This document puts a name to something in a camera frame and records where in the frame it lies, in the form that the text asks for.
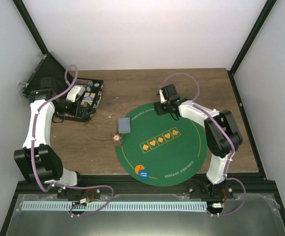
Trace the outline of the poker chip stack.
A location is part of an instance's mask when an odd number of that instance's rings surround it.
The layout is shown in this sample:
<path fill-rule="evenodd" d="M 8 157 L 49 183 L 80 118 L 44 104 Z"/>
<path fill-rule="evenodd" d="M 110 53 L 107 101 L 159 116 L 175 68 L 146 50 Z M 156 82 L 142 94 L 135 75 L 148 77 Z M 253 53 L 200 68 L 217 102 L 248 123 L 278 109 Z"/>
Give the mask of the poker chip stack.
<path fill-rule="evenodd" d="M 116 147 L 122 147 L 123 145 L 123 139 L 122 139 L 122 136 L 120 134 L 114 134 L 113 135 L 113 142 L 115 144 Z"/>

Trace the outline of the blue small blind button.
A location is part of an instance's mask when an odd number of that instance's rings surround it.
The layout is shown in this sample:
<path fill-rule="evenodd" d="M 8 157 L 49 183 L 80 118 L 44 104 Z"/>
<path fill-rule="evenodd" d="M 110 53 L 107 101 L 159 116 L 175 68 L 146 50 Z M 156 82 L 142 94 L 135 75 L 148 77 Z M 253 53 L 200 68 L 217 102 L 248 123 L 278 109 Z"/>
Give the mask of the blue small blind button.
<path fill-rule="evenodd" d="M 138 173 L 138 176 L 142 180 L 146 180 L 149 178 L 149 171 L 146 169 L 141 169 Z"/>

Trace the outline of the orange big blind button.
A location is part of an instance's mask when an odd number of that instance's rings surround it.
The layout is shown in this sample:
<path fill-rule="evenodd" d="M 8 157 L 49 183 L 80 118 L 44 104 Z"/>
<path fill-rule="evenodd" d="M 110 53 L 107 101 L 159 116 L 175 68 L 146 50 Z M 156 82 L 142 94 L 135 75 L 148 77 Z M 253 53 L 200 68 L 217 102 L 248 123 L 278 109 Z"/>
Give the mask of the orange big blind button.
<path fill-rule="evenodd" d="M 139 165 L 137 165 L 137 166 L 135 167 L 135 173 L 136 173 L 136 174 L 139 174 L 139 172 L 140 172 L 141 170 L 144 170 L 144 169 L 145 169 L 145 167 L 144 167 L 143 165 L 139 164 Z"/>

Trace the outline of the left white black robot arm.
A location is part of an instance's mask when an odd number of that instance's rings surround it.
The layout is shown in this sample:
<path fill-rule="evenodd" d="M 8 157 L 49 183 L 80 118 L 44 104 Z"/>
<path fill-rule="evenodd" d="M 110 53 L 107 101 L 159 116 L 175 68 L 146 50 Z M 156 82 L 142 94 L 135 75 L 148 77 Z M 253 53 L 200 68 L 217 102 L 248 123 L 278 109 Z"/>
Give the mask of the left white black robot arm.
<path fill-rule="evenodd" d="M 28 134 L 22 148 L 14 151 L 14 160 L 26 182 L 36 183 L 44 192 L 49 187 L 68 187 L 69 194 L 79 199 L 85 194 L 86 187 L 78 182 L 78 173 L 66 169 L 52 149 L 51 126 L 57 114 L 73 115 L 87 122 L 95 109 L 82 103 L 81 96 L 86 88 L 78 84 L 78 78 L 65 82 L 67 88 L 60 89 L 53 78 L 43 78 L 40 88 L 29 92 Z"/>

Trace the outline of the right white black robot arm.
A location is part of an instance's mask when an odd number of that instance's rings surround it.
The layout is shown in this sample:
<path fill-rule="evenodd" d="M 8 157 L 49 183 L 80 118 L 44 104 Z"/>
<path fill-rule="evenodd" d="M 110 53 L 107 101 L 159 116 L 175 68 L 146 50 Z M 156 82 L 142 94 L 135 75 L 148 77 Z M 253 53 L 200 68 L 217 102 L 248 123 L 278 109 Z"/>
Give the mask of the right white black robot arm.
<path fill-rule="evenodd" d="M 169 113 L 174 120 L 187 118 L 204 128 L 207 146 L 212 153 L 206 173 L 209 180 L 203 187 L 204 194 L 215 198 L 221 192 L 220 183 L 227 178 L 230 162 L 243 143 L 242 134 L 231 111 L 209 109 L 188 98 L 181 98 L 173 84 L 159 88 L 160 101 L 154 110 L 161 116 Z"/>

